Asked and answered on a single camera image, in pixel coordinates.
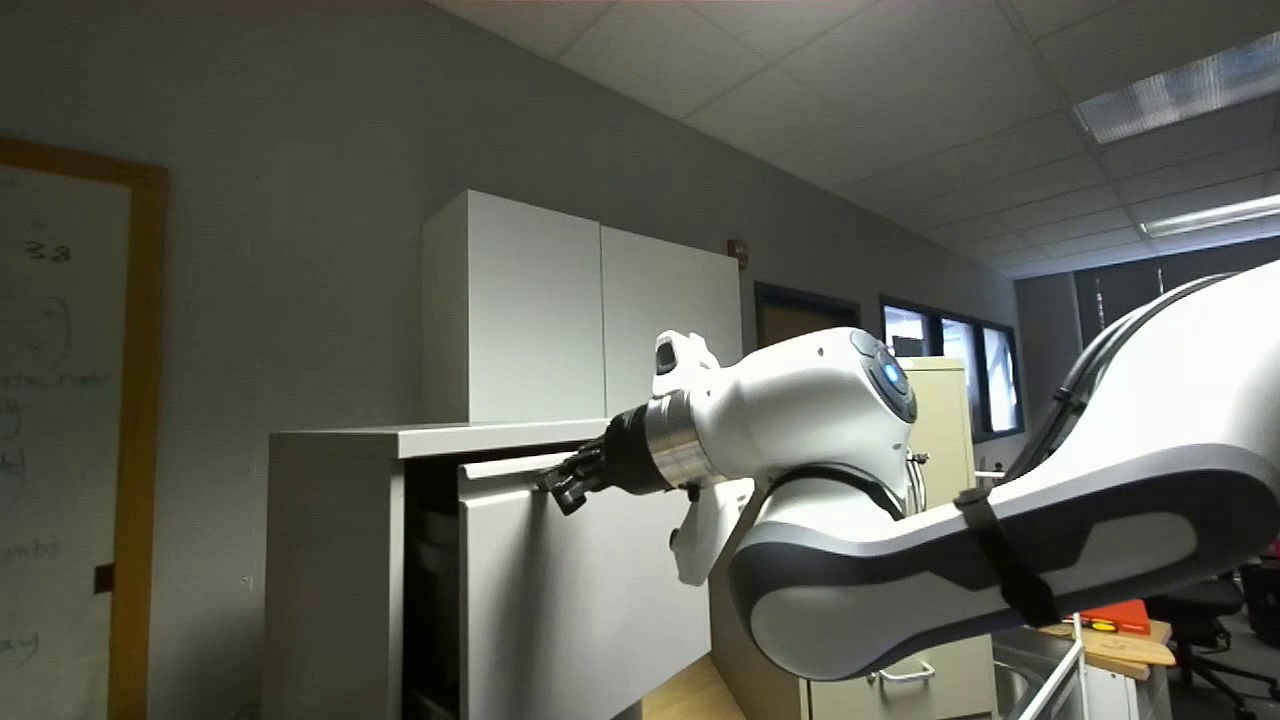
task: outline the drawer handle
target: drawer handle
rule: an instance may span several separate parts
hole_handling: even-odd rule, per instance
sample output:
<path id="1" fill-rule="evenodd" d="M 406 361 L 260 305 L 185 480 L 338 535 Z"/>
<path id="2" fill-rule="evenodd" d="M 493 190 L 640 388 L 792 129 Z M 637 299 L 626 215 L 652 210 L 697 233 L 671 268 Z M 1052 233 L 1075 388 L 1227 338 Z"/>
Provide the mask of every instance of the drawer handle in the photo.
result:
<path id="1" fill-rule="evenodd" d="M 937 670 L 922 655 L 918 662 L 922 670 L 913 670 L 913 672 L 878 672 L 878 679 L 882 679 L 882 697 L 890 694 L 890 684 L 930 684 L 933 676 L 937 676 Z"/>

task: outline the gray wall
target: gray wall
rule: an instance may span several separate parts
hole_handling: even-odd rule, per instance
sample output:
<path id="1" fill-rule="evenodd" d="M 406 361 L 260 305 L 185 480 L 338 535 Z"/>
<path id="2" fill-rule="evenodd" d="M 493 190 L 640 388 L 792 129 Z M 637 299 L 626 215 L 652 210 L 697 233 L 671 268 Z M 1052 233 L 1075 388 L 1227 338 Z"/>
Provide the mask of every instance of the gray wall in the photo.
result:
<path id="1" fill-rule="evenodd" d="M 152 717 L 252 717 L 264 437 L 406 423 L 460 190 L 1014 326 L 1014 286 L 423 5 L 0 5 L 0 131 L 173 174 Z"/>

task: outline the ceiling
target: ceiling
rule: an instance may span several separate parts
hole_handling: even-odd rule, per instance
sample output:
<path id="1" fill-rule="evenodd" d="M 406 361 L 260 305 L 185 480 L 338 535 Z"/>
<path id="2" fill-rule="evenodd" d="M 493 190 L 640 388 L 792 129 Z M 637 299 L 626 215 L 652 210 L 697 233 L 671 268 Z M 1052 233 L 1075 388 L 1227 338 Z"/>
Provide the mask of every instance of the ceiling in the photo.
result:
<path id="1" fill-rule="evenodd" d="M 1071 106 L 1280 27 L 1275 0 L 438 0 L 1010 277 L 1280 226 L 1135 226 L 1280 191 L 1280 97 L 1119 144 Z"/>

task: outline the tall cabinet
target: tall cabinet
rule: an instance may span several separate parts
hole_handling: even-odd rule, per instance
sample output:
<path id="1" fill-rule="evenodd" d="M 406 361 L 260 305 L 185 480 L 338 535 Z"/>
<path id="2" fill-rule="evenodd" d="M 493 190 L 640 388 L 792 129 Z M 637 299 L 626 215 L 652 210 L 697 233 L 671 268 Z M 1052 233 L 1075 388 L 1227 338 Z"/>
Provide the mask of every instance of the tall cabinet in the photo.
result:
<path id="1" fill-rule="evenodd" d="M 924 458 L 922 480 L 930 505 L 948 505 L 973 484 L 973 432 L 966 364 L 922 355 L 906 361 L 918 388 L 913 451 Z M 746 636 L 728 595 L 714 594 L 714 651 L 724 684 L 750 717 L 768 720 L 942 720 L 942 717 L 992 717 L 997 664 L 992 642 L 973 636 L 918 651 L 893 670 L 846 679 L 809 684 L 768 664 Z"/>
<path id="2" fill-rule="evenodd" d="M 463 191 L 423 242 L 428 419 L 607 417 L 648 395 L 652 340 L 746 353 L 731 256 Z"/>

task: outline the red object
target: red object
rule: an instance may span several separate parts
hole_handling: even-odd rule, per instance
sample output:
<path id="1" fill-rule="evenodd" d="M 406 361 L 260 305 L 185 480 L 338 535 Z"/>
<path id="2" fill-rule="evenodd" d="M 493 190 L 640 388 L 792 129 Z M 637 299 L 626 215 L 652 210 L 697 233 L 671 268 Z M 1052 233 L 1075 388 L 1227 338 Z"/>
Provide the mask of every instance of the red object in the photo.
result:
<path id="1" fill-rule="evenodd" d="M 1143 602 L 1119 602 L 1119 605 L 1106 605 L 1106 609 L 1089 609 L 1079 611 L 1084 629 L 1089 625 L 1113 625 L 1118 633 L 1127 636 L 1150 636 L 1152 633 L 1152 615 Z"/>

